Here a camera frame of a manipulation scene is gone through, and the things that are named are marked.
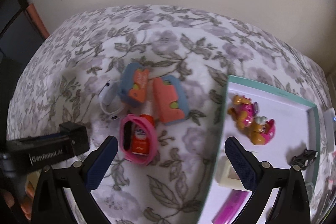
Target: metal screw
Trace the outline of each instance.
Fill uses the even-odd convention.
[[[297,164],[293,165],[293,169],[298,172],[301,170],[300,166],[298,166]]]
[[[43,167],[43,171],[44,172],[48,172],[50,170],[50,166],[46,165],[45,167]]]
[[[269,164],[268,161],[263,161],[263,162],[261,163],[261,166],[264,167],[264,168],[269,168],[271,165]]]
[[[72,166],[75,167],[75,168],[81,167],[81,166],[82,166],[82,162],[81,162],[80,160],[75,161],[75,162],[72,164]]]

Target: toy dog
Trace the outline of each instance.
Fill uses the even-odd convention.
[[[118,95],[124,103],[139,107],[146,100],[149,70],[139,63],[126,66],[120,80]]]
[[[183,121],[188,117],[187,98],[177,78],[172,75],[155,78],[153,93],[159,119],[165,125]]]
[[[231,107],[227,113],[232,116],[239,130],[249,127],[253,117],[259,112],[258,103],[252,104],[251,99],[235,95],[232,99],[234,105],[238,105],[238,110]]]
[[[266,121],[265,116],[255,117],[249,127],[249,138],[255,145],[264,145],[270,142],[275,136],[275,121]]]

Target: black toy car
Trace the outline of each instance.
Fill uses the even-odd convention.
[[[290,166],[297,164],[301,170],[306,170],[316,160],[318,154],[315,150],[305,149],[302,154],[292,157]]]

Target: pink wristband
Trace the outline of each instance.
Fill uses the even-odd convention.
[[[147,156],[142,156],[142,155],[137,155],[133,154],[131,152],[131,146],[125,148],[125,125],[127,122],[132,122],[135,123],[137,126],[141,127],[143,130],[145,130],[147,138],[150,143],[150,149],[149,149],[149,154]],[[126,117],[124,117],[121,122],[120,122],[120,149],[124,152],[125,154],[125,159],[129,160],[131,162],[134,162],[136,164],[141,164],[141,165],[148,165],[156,156],[157,150],[158,150],[158,138],[156,134],[156,130],[154,126],[145,118],[136,116],[134,114],[128,114]]]

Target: floral bedsheet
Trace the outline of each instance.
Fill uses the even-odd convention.
[[[274,85],[318,105],[321,152],[312,217],[321,210],[331,165],[322,119],[331,102],[322,69],[255,26],[203,10],[122,6],[70,17],[38,49],[19,79],[7,137],[55,133],[60,123],[73,121],[87,127],[90,151],[107,135],[118,138],[119,121],[102,113],[97,94],[130,62],[149,68],[150,77],[178,77],[191,111],[183,123],[158,124],[159,152],[149,166],[125,161],[118,152],[100,187],[92,191],[111,223],[196,223],[220,138],[228,75]],[[87,154],[56,167],[70,166]],[[68,198],[84,223],[73,197]]]

